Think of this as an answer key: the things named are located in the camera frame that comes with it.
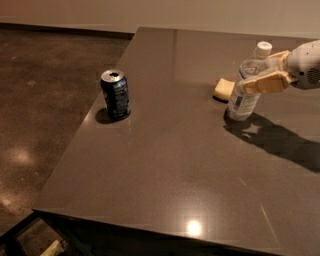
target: white wall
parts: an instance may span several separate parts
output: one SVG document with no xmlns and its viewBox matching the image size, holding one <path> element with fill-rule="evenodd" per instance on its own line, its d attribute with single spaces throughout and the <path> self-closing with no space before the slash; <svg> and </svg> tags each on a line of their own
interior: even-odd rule
<svg viewBox="0 0 320 256">
<path fill-rule="evenodd" d="M 0 0 L 0 22 L 135 32 L 139 26 L 320 38 L 319 0 Z"/>
</svg>

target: can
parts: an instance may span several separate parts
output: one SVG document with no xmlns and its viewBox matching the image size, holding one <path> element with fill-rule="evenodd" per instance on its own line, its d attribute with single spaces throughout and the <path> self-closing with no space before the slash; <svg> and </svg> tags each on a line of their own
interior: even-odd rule
<svg viewBox="0 0 320 256">
<path fill-rule="evenodd" d="M 124 73 L 117 69 L 107 70 L 101 75 L 100 85 L 110 119 L 117 121 L 128 117 L 130 103 L 127 79 Z"/>
</svg>

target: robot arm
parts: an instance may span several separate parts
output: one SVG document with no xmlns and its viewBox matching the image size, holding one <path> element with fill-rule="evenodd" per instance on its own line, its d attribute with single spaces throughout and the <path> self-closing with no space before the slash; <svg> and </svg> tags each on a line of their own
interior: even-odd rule
<svg viewBox="0 0 320 256">
<path fill-rule="evenodd" d="M 292 52 L 267 58 L 269 69 L 243 81 L 246 93 L 282 92 L 292 85 L 299 89 L 320 88 L 320 40 L 303 44 Z"/>
<path fill-rule="evenodd" d="M 320 88 L 320 40 L 302 44 L 286 58 L 292 85 L 299 89 Z"/>
</svg>

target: yellow sponge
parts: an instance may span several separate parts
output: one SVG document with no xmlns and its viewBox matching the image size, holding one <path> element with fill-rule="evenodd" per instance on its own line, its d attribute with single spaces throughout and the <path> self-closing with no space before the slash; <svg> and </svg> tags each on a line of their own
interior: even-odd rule
<svg viewBox="0 0 320 256">
<path fill-rule="evenodd" d="M 213 98 L 222 102 L 228 102 L 231 96 L 234 82 L 221 78 L 214 89 Z"/>
</svg>

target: dark gray table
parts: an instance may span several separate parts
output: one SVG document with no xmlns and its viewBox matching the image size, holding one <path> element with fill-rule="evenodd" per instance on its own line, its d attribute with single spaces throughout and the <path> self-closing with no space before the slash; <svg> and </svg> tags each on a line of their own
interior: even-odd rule
<svg viewBox="0 0 320 256">
<path fill-rule="evenodd" d="M 100 94 L 34 209 L 319 255 L 320 89 L 262 95 L 243 123 L 225 121 L 226 105 L 212 99 L 217 81 L 235 79 L 260 40 L 273 52 L 308 41 L 140 28 L 118 64 L 131 115 L 110 122 Z"/>
</svg>

